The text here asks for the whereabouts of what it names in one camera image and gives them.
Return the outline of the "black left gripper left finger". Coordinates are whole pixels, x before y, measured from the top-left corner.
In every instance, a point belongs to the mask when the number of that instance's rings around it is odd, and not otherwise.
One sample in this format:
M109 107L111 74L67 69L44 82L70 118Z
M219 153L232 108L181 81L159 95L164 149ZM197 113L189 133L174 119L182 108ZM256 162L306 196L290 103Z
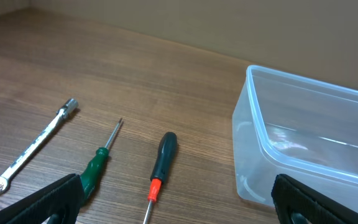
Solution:
M85 193L78 174L68 174L2 209L0 224L75 223Z

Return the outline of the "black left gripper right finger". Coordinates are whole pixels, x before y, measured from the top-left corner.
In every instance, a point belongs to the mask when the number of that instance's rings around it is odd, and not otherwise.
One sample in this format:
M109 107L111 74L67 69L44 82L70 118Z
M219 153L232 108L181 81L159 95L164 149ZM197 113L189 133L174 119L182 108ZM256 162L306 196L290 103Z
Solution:
M358 224L358 213L286 174L278 174L271 191L281 224Z

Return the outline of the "clear plastic storage container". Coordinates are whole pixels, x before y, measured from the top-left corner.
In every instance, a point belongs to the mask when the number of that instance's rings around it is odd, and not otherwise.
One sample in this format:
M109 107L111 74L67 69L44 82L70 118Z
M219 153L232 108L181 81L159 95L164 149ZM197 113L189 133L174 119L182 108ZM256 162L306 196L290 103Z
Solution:
M272 206L286 174L358 213L358 91L251 65L232 115L238 195Z

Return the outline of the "black red handled screwdriver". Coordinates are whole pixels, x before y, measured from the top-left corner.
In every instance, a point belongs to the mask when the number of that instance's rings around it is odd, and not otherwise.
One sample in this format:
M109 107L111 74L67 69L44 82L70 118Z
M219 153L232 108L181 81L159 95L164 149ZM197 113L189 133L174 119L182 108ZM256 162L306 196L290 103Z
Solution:
M177 135L173 132L164 134L158 146L157 158L150 176L150 188L147 200L149 202L143 224L148 224L153 205L157 202L161 186L167 181L171 164L177 152Z

